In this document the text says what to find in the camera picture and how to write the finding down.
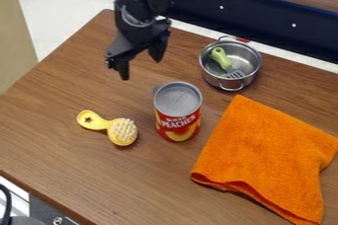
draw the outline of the can lid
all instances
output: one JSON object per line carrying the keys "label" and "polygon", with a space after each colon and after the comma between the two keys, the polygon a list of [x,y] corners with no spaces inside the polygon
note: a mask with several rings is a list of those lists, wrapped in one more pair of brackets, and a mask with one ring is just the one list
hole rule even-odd
{"label": "can lid", "polygon": [[154,96],[156,108],[169,116],[193,113],[202,103],[200,90],[186,82],[172,82],[159,88]]}

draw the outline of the wall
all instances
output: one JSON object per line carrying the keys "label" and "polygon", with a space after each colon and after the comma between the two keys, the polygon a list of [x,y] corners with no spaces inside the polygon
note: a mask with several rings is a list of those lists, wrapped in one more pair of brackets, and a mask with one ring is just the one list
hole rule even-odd
{"label": "wall", "polygon": [[0,94],[38,62],[18,0],[0,0]]}

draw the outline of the green handle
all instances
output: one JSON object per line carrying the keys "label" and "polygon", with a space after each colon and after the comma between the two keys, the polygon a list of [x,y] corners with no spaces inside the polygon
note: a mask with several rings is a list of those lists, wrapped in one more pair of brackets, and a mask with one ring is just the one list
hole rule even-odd
{"label": "green handle", "polygon": [[211,52],[211,57],[215,60],[220,67],[226,71],[227,68],[232,66],[230,58],[227,57],[226,52],[222,47],[216,47]]}

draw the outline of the tin can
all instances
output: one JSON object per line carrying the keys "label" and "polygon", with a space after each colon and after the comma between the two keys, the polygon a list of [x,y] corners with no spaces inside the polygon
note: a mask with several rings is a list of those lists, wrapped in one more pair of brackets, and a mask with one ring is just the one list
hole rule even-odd
{"label": "tin can", "polygon": [[201,128],[202,94],[192,84],[172,82],[154,88],[156,129],[169,141],[195,137]]}

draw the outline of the brush bristles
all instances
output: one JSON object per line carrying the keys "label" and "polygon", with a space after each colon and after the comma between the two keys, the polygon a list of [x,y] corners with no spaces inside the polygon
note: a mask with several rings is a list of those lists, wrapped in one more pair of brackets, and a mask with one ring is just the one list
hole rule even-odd
{"label": "brush bristles", "polygon": [[129,118],[119,118],[113,123],[112,132],[121,142],[126,142],[137,135],[137,128]]}

